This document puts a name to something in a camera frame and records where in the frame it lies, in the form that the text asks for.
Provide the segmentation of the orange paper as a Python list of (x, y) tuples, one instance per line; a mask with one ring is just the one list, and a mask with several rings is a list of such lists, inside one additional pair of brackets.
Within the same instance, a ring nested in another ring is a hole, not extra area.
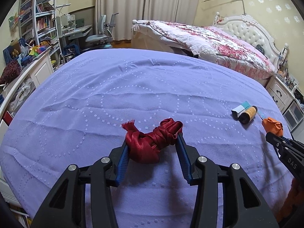
[(271, 132), (279, 137), (283, 136), (283, 125), (281, 122), (268, 117), (262, 120), (262, 126), (266, 133)]

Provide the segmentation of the dark red ribbon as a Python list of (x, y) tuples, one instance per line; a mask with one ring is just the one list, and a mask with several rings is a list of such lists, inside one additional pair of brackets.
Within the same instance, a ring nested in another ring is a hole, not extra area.
[(125, 141), (130, 159), (139, 164), (156, 164), (160, 161), (161, 150), (175, 144), (177, 135), (182, 132), (183, 123), (166, 118), (152, 132), (143, 133), (135, 126), (135, 121), (131, 120), (122, 124), (122, 128), (127, 131)]

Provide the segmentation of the blue sachet packet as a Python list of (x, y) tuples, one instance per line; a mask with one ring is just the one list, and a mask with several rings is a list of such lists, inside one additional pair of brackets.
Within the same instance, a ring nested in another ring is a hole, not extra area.
[(266, 119), (266, 117), (265, 117), (265, 115), (263, 113), (261, 113), (261, 112), (258, 111), (257, 114), (260, 116), (260, 118), (262, 120)]

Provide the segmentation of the amber medicine bottle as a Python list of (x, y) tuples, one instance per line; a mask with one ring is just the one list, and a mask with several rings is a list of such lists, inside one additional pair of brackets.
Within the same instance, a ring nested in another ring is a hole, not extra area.
[(258, 112), (258, 109), (256, 106), (249, 107), (243, 113), (240, 114), (239, 122), (243, 125), (249, 124), (250, 121), (255, 117), (257, 112)]

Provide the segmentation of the teal white small box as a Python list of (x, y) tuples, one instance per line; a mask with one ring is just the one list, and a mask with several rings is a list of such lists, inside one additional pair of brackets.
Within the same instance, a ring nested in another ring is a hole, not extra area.
[(251, 107), (251, 105), (249, 104), (249, 102), (247, 102), (247, 101), (243, 102), (242, 104), (238, 105), (237, 107), (235, 107), (231, 110), (232, 117), (235, 120), (238, 120), (239, 117), (241, 116), (241, 114), (243, 112), (245, 112), (247, 109), (249, 109), (250, 107)]

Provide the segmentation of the clear plastic drawer unit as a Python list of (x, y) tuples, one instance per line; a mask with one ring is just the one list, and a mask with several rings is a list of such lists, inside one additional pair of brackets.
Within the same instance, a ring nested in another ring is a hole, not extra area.
[(283, 113), (289, 130), (292, 132), (303, 120), (303, 109), (297, 99), (294, 99)]

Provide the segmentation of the white nightstand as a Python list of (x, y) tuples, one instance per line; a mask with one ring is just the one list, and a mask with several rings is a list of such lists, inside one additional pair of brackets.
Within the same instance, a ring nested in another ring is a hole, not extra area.
[(282, 114), (295, 99), (293, 92), (276, 75), (270, 78), (266, 90), (269, 92)]

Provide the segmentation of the purple bedspread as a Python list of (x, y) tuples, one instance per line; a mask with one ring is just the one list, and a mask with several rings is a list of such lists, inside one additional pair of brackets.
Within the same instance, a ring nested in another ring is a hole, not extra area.
[(243, 102), (284, 118), (267, 90), (238, 72), (160, 51), (90, 51), (48, 77), (14, 116), (1, 145), (4, 177), (33, 217), (70, 164), (87, 166), (122, 144), (122, 124), (150, 132), (166, 118), (183, 123), (185, 141), (213, 162), (238, 163), (277, 212), (292, 175), (265, 140), (258, 114), (243, 125)]

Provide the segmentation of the floral quilt bed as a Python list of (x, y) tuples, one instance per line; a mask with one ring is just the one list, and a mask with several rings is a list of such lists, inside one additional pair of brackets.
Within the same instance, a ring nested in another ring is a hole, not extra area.
[(275, 66), (257, 47), (214, 26), (133, 20), (131, 45), (202, 59), (235, 70), (257, 81), (275, 74)]

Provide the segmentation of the white tufted headboard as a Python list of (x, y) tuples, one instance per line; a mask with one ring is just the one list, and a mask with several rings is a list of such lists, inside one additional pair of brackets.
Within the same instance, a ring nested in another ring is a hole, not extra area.
[(274, 37), (249, 14), (223, 17), (217, 12), (213, 25), (230, 32), (254, 47), (257, 45), (262, 46), (265, 56), (273, 64), (281, 65), (286, 60), (289, 45), (286, 43), (283, 49), (279, 50), (275, 45)]

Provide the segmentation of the grey desk chair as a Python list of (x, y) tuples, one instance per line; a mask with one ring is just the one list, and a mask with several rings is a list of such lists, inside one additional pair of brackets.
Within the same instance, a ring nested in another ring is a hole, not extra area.
[(95, 49), (111, 49), (113, 42), (113, 28), (115, 27), (115, 17), (119, 13), (114, 13), (111, 15), (111, 20), (106, 23), (107, 16), (101, 15), (97, 21), (97, 31), (98, 34), (91, 35), (86, 38), (85, 42), (90, 44), (90, 47), (85, 49), (85, 51), (91, 51)]

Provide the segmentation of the study desk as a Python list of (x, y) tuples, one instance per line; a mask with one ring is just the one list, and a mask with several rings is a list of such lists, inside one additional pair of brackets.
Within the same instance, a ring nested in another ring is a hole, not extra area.
[(92, 25), (77, 27), (76, 16), (74, 14), (56, 16), (56, 26), (62, 52), (69, 42), (74, 42), (80, 47), (79, 38), (87, 36), (92, 30)]

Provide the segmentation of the beige curtains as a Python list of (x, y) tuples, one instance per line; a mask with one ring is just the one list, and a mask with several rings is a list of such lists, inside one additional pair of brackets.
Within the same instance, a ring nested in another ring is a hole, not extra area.
[(116, 14), (114, 40), (130, 40), (132, 21), (193, 24), (199, 0), (95, 0), (95, 17)]

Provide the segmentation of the white bookshelf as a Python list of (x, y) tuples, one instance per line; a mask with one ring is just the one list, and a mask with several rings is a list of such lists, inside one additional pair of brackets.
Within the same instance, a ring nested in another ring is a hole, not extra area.
[(61, 61), (55, 0), (20, 0), (19, 36), (29, 46), (47, 46), (53, 66)]

